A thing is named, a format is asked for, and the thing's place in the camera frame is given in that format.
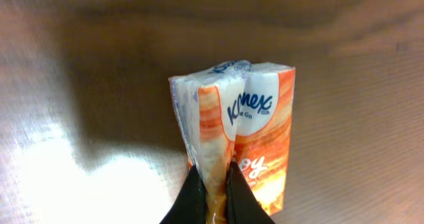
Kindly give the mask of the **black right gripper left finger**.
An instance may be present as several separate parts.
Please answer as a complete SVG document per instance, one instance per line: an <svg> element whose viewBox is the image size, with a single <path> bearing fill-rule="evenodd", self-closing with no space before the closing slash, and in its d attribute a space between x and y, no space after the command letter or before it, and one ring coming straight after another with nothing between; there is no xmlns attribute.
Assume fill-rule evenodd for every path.
<svg viewBox="0 0 424 224"><path fill-rule="evenodd" d="M160 224L206 224L205 188L191 167L178 196Z"/></svg>

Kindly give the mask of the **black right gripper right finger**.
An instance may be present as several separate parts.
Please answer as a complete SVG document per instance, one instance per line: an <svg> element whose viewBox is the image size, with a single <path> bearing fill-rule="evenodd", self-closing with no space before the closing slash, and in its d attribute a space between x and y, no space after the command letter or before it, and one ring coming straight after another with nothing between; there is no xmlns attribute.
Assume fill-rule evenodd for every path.
<svg viewBox="0 0 424 224"><path fill-rule="evenodd" d="M262 209L236 162L231 162L227 172L228 224L275 224Z"/></svg>

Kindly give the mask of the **orange tissue pack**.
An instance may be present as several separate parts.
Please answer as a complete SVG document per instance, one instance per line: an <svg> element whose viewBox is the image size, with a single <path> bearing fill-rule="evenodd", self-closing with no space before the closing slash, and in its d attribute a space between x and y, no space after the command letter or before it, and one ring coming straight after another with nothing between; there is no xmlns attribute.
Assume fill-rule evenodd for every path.
<svg viewBox="0 0 424 224"><path fill-rule="evenodd" d="M227 61L169 79L188 155L205 187L205 222L228 223L231 163L266 215L281 211L288 171L295 68Z"/></svg>

